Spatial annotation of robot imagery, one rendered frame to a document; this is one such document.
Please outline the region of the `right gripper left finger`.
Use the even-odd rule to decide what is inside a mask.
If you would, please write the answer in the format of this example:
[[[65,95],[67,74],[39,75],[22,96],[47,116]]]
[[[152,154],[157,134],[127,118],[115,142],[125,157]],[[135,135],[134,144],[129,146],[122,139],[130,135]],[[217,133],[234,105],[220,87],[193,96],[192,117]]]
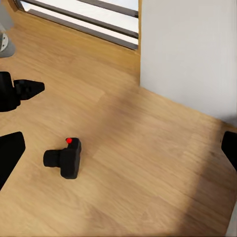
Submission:
[[[0,191],[25,149],[21,131],[0,137]]]

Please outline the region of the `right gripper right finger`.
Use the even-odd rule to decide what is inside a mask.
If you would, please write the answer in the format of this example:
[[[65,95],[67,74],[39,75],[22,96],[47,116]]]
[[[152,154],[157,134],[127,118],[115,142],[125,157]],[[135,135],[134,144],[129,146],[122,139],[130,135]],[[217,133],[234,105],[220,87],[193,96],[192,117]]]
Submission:
[[[221,149],[237,171],[237,133],[226,131]]]

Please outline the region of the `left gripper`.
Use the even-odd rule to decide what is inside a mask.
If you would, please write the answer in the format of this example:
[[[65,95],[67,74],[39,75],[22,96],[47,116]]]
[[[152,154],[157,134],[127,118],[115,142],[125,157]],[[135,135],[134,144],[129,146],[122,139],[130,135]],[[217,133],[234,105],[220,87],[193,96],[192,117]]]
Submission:
[[[28,79],[14,80],[9,72],[0,72],[0,112],[16,109],[21,100],[28,100],[45,90],[43,82]]]

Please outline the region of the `digital camera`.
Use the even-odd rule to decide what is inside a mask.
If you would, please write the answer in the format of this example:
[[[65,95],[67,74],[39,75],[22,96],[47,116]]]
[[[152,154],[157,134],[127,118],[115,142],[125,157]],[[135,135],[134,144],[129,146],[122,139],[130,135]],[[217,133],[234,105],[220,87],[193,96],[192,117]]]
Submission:
[[[67,138],[68,147],[62,150],[47,150],[43,155],[43,165],[59,167],[60,175],[75,180],[80,167],[82,144],[78,138]]]

